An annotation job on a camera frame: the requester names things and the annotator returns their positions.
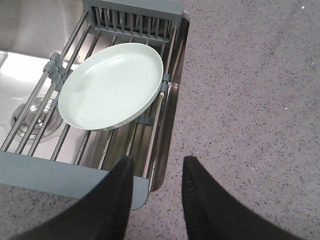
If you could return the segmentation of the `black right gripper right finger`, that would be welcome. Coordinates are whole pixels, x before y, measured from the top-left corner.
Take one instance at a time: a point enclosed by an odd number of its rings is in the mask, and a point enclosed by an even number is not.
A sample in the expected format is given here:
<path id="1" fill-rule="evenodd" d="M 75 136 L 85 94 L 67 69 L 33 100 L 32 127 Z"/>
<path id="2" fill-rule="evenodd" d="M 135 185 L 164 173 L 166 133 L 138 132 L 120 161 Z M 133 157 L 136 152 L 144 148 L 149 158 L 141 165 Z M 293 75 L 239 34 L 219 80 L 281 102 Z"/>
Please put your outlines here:
<path id="1" fill-rule="evenodd" d="M 195 156 L 185 156 L 182 205 L 190 240 L 297 240 L 229 194 Z"/>

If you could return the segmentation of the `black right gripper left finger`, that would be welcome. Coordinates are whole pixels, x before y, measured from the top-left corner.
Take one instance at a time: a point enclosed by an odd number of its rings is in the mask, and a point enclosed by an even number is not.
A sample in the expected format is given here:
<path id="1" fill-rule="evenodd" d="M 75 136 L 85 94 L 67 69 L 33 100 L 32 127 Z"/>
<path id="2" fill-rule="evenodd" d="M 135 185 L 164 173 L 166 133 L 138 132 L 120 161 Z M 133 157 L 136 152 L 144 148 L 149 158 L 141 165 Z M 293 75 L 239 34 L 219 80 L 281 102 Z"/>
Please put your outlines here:
<path id="1" fill-rule="evenodd" d="M 134 161 L 123 156 L 82 199 L 16 240 L 122 240 L 133 199 Z"/>

